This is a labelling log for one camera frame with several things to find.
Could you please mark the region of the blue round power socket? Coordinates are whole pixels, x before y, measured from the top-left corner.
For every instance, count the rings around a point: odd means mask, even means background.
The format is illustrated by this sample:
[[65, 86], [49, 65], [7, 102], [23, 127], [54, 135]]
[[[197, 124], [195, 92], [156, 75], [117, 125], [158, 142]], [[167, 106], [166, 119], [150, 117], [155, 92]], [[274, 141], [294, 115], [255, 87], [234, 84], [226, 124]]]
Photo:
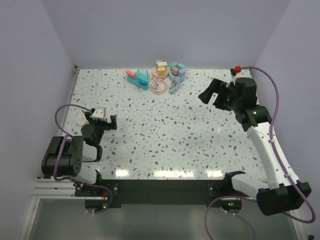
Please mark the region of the blue round power socket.
[[178, 79], [180, 82], [183, 82], [186, 79], [186, 70], [182, 69], [178, 71], [178, 75], [174, 75], [173, 72], [170, 70], [168, 73], [168, 77], [171, 81], [173, 81], [173, 79]]

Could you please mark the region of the brown pink plug adapter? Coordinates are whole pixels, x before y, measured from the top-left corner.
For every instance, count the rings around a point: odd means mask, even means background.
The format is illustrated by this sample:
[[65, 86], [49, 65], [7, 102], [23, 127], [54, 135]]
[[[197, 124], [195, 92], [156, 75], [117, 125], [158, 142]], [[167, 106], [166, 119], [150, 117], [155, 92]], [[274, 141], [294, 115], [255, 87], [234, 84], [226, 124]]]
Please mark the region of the brown pink plug adapter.
[[177, 76], [179, 74], [179, 69], [176, 66], [174, 66], [171, 69], [171, 73], [172, 73], [172, 75]]

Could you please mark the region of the yellow plug adapter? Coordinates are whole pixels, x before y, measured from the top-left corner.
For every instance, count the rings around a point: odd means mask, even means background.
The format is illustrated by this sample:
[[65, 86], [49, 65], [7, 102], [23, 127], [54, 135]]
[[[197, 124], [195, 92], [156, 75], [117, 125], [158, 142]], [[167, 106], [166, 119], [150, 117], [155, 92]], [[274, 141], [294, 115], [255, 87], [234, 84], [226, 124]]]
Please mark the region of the yellow plug adapter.
[[158, 67], [157, 68], [157, 74], [158, 76], [164, 76], [166, 73], [166, 68], [165, 67]]

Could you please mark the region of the white plug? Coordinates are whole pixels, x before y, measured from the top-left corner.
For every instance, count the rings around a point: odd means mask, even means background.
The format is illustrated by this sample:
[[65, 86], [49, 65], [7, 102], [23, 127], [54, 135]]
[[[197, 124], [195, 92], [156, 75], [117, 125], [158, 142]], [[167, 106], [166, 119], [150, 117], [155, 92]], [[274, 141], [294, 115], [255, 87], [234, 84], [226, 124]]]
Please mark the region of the white plug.
[[159, 64], [158, 64], [158, 67], [159, 68], [166, 68], [167, 67], [167, 62], [166, 61], [162, 61], [162, 62], [160, 62]]

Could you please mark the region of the pink round power socket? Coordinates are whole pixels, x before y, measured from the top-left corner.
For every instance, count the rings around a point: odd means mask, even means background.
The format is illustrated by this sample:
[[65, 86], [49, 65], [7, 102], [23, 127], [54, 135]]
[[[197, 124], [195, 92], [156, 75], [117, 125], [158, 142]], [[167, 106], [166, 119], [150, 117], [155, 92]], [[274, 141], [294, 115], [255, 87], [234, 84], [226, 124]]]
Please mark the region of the pink round power socket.
[[152, 75], [156, 79], [166, 79], [169, 75], [170, 68], [161, 67], [160, 70], [155, 66], [152, 69]]

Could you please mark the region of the light blue plug adapter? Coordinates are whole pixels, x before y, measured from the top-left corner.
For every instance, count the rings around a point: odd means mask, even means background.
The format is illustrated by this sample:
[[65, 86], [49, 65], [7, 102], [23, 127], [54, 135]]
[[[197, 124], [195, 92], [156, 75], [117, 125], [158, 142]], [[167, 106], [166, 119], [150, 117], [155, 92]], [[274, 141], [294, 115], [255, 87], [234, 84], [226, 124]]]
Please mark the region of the light blue plug adapter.
[[186, 74], [186, 69], [185, 68], [182, 68], [179, 70], [178, 72], [178, 77], [179, 78], [184, 78], [185, 77], [185, 74]]

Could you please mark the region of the teal plug adapter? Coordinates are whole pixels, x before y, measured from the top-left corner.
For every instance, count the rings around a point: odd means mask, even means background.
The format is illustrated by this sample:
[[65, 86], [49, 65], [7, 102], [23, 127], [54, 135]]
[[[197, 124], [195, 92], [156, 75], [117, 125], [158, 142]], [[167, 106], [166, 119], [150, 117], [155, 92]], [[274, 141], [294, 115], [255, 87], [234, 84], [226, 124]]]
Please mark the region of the teal plug adapter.
[[174, 67], [177, 67], [178, 63], [177, 62], [173, 62], [171, 65], [170, 65], [170, 69], [174, 68]]
[[177, 65], [177, 68], [180, 70], [180, 69], [184, 69], [185, 68], [185, 65], [184, 64], [182, 64], [182, 63], [179, 63], [178, 65]]

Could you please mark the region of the green plug adapter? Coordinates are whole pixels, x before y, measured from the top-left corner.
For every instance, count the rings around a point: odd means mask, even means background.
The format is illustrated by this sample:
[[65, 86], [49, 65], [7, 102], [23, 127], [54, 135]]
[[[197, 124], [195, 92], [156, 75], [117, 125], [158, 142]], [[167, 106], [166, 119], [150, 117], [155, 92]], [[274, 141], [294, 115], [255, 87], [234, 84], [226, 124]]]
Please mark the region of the green plug adapter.
[[158, 67], [158, 65], [160, 64], [160, 63], [162, 63], [163, 61], [162, 60], [156, 60], [155, 61], [155, 64], [156, 64], [156, 66]]

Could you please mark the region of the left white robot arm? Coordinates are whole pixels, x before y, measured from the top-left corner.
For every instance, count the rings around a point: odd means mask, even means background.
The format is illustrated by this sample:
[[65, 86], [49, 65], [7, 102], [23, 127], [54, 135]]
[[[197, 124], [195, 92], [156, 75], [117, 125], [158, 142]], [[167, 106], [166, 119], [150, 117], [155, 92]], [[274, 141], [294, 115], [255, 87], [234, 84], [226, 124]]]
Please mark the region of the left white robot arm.
[[108, 122], [101, 109], [84, 113], [87, 123], [81, 127], [80, 135], [54, 136], [41, 163], [41, 171], [57, 181], [71, 180], [86, 184], [86, 191], [99, 196], [104, 184], [99, 181], [100, 173], [82, 166], [84, 163], [100, 162], [103, 154], [101, 140], [106, 131], [117, 129], [117, 116], [111, 115]]

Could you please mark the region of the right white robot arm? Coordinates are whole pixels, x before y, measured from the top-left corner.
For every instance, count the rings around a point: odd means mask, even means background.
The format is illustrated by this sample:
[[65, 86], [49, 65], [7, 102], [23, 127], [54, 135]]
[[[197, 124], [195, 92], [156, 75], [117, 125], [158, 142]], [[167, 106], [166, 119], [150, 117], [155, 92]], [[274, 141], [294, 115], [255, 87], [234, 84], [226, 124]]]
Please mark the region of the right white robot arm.
[[233, 111], [262, 162], [267, 182], [251, 178], [244, 171], [228, 172], [219, 189], [222, 196], [241, 192], [256, 200], [260, 211], [271, 216], [299, 209], [312, 192], [308, 182], [301, 182], [292, 170], [272, 127], [266, 107], [257, 103], [257, 84], [254, 79], [239, 77], [230, 83], [213, 79], [198, 97], [208, 104], [213, 94], [213, 105], [220, 110]]

